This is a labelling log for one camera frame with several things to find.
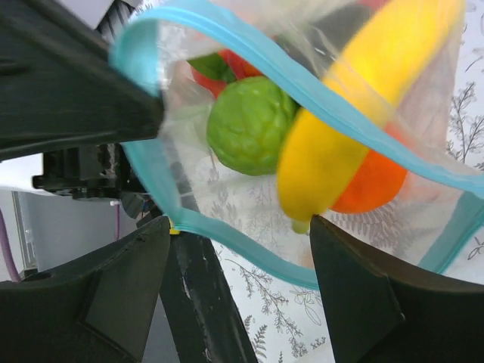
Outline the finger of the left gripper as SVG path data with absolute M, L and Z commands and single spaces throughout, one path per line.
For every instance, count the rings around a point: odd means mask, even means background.
M 1 3 L 1 158 L 156 137 L 164 107 L 55 1 Z

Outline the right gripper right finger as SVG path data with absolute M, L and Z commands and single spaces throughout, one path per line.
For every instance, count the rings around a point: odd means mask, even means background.
M 483 287 L 418 268 L 326 219 L 310 243 L 337 362 L 481 362 Z

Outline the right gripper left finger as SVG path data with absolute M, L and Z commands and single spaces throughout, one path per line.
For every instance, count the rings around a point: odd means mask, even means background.
M 169 252 L 157 217 L 105 247 L 1 283 L 3 362 L 140 362 Z

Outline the orange fruit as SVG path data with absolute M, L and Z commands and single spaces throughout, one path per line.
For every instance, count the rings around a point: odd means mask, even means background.
M 328 151 L 330 176 L 342 184 L 331 211 L 370 212 L 393 200 L 402 189 L 407 170 L 398 163 L 329 127 L 321 138 Z

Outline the red bell pepper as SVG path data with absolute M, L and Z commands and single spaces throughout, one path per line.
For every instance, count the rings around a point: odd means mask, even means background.
M 214 98 L 230 83 L 262 73 L 229 49 L 188 61 L 194 81 L 208 90 Z

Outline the large green custard apple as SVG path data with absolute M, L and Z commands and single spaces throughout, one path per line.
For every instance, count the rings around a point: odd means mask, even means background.
M 214 103 L 206 141 L 229 169 L 244 175 L 271 175 L 298 109 L 298 103 L 264 76 L 238 80 Z

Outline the clear zip top bag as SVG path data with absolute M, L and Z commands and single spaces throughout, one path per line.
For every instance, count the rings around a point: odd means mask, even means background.
M 483 224 L 449 153 L 463 1 L 145 1 L 110 64 L 165 104 L 123 147 L 175 228 L 316 288 L 312 217 L 444 272 Z

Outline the yellow banana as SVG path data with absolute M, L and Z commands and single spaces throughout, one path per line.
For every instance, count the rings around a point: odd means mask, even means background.
M 396 135 L 394 110 L 446 44 L 463 12 L 462 1 L 386 2 L 345 44 L 322 83 L 345 101 L 346 110 L 358 110 Z M 340 194 L 342 184 L 330 176 L 321 138 L 326 127 L 338 132 L 327 117 L 301 109 L 281 149 L 278 199 L 299 233 Z

